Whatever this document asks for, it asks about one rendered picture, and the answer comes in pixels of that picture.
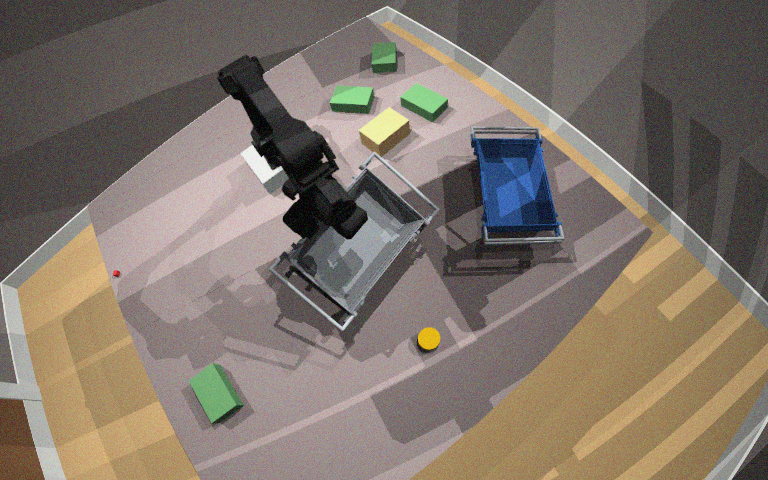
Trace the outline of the yellow ball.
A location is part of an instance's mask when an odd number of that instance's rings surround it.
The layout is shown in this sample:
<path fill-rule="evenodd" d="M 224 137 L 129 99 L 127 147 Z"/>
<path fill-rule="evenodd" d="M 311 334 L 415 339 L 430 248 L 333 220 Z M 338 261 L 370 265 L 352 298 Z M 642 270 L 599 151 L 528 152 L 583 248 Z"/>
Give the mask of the yellow ball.
<path fill-rule="evenodd" d="M 440 343 L 440 335 L 436 329 L 425 328 L 418 334 L 418 343 L 427 351 L 434 350 Z"/>

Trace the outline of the green block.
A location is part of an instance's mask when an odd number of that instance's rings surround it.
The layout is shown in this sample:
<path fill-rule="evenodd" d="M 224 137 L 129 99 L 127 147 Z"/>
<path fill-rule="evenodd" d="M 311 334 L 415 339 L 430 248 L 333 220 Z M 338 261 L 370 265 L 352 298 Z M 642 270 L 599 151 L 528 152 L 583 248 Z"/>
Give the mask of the green block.
<path fill-rule="evenodd" d="M 396 72 L 396 42 L 373 43 L 373 73 Z"/>
<path fill-rule="evenodd" d="M 374 97 L 373 88 L 336 86 L 330 100 L 330 106 L 332 112 L 369 114 Z"/>
<path fill-rule="evenodd" d="M 419 84 L 414 84 L 400 97 L 401 106 L 432 123 L 448 105 L 448 98 Z"/>
<path fill-rule="evenodd" d="M 189 383 L 211 423 L 221 423 L 244 406 L 221 365 L 210 364 Z"/>

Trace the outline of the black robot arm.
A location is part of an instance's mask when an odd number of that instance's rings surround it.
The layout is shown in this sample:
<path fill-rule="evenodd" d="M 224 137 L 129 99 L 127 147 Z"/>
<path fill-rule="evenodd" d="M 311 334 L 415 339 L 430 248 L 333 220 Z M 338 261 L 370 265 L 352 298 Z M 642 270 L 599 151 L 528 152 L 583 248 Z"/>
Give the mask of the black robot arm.
<path fill-rule="evenodd" d="M 288 114 L 263 79 L 265 71 L 257 59 L 242 56 L 219 70 L 217 79 L 228 95 L 242 102 L 253 124 L 250 135 L 257 153 L 272 170 L 281 165 L 299 192 L 299 200 L 283 222 L 302 239 L 312 238 L 320 228 L 319 220 L 340 225 L 352 216 L 356 203 L 332 176 L 339 167 L 327 141 Z M 309 196 L 311 203 L 301 194 Z"/>

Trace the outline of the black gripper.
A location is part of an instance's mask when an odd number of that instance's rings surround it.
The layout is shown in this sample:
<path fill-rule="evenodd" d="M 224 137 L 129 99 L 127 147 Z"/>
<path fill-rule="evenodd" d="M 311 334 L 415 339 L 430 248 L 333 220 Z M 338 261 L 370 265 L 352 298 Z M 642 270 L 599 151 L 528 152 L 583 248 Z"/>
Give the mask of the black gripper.
<path fill-rule="evenodd" d="M 296 189 L 296 187 L 293 185 L 293 183 L 289 178 L 285 181 L 282 192 L 283 194 L 288 196 L 290 199 L 292 199 L 292 201 L 296 199 L 295 195 L 297 193 L 299 194 L 298 190 Z M 311 203 L 309 201 L 309 196 L 305 194 L 301 194 L 301 195 L 303 195 L 304 198 L 309 203 Z M 364 225 L 364 223 L 367 220 L 368 220 L 367 212 L 356 205 L 356 210 L 348 220 L 346 220 L 344 223 L 340 225 L 332 226 L 332 227 L 338 234 L 340 234 L 341 236 L 343 236 L 348 240 L 353 238 L 353 236 L 359 231 L 359 229 Z"/>

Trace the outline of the tan box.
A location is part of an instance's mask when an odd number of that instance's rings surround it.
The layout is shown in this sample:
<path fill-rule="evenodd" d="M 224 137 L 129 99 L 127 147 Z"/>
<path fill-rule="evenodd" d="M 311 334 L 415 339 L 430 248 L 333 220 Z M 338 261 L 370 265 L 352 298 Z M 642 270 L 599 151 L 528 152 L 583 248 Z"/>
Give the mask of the tan box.
<path fill-rule="evenodd" d="M 359 130 L 361 142 L 381 158 L 410 134 L 409 120 L 388 107 Z"/>

